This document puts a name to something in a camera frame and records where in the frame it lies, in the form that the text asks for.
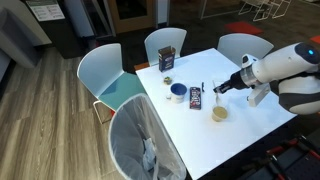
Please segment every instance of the plastic bag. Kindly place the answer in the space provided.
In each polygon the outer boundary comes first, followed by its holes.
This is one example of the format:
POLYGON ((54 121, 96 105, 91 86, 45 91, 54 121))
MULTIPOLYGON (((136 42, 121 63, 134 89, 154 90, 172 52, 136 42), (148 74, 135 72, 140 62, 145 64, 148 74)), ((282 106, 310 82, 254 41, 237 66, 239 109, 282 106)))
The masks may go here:
POLYGON ((111 158, 125 179, 185 179, 186 168, 145 94, 133 96, 119 107, 111 120, 108 137, 111 158), (149 138, 156 164, 146 170, 144 140, 149 138))

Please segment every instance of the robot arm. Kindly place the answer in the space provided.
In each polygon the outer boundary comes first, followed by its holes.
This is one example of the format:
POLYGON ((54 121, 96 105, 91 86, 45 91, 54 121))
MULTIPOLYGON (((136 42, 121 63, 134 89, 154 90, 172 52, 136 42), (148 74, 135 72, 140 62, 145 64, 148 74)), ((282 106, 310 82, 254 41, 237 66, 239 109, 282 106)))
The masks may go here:
POLYGON ((315 113, 320 111, 320 104, 315 103, 320 103, 320 79, 312 73, 307 73, 307 77, 300 77, 299 74, 317 71, 319 63, 320 54, 314 47, 305 43, 293 44, 235 72, 230 80, 216 87, 214 91, 223 94, 232 88, 241 90, 273 80, 282 80, 279 83, 280 105, 296 114, 315 113), (307 109, 306 104, 309 104, 308 107, 315 105, 316 108, 304 111, 307 109))

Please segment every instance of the door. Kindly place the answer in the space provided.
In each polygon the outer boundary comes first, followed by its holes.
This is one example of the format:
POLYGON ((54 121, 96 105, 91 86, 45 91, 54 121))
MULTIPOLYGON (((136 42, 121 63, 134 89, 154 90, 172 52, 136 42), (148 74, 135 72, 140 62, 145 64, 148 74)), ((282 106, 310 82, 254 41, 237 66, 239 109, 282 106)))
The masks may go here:
POLYGON ((154 0, 108 0, 117 34, 154 26, 154 0))

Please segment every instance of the white table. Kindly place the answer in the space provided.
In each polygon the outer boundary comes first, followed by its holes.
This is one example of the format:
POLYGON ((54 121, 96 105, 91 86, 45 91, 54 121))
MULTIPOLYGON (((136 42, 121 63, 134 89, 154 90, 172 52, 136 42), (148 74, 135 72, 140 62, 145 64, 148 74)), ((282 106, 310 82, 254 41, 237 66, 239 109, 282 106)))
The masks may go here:
POLYGON ((211 119, 215 105, 212 80, 216 85, 229 79, 239 68, 215 49, 205 50, 175 60, 174 69, 161 73, 158 66, 137 71, 164 127, 170 135, 191 177, 198 179, 235 154, 272 132, 295 115, 278 104, 270 92, 257 107, 246 100, 250 89, 229 90, 220 98, 228 106, 229 116, 223 122, 211 119), (184 102, 174 104, 166 99, 167 75, 173 83, 183 83, 188 91, 184 102), (189 88, 201 88, 204 82, 202 109, 189 109, 189 88))

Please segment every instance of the floor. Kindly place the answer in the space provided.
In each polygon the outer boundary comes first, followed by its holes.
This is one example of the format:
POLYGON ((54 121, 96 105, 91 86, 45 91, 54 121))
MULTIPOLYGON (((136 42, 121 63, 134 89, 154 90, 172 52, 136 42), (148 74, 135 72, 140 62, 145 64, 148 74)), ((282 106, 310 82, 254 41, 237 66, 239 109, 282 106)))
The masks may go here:
MULTIPOLYGON (((251 13, 199 20, 199 2, 171 3, 170 26, 188 32, 182 56, 216 47, 219 37, 228 33, 223 25, 240 20, 263 29, 259 36, 273 43, 275 50, 300 41, 320 49, 309 40, 320 35, 318 6, 294 0, 286 16, 253 23, 251 13)), ((153 30, 124 33, 112 40, 122 45, 126 71, 134 73, 133 65, 146 61, 143 41, 153 30)), ((49 48, 35 69, 15 66, 0 102, 0 179, 123 179, 110 159, 109 123, 99 123, 92 108, 95 99, 77 79, 79 62, 80 58, 65 60, 49 48)), ((110 117, 104 106, 99 109, 104 119, 110 117)), ((307 135, 319 128, 318 119, 318 115, 297 116, 203 179, 236 177, 241 165, 266 148, 294 133, 307 135)))

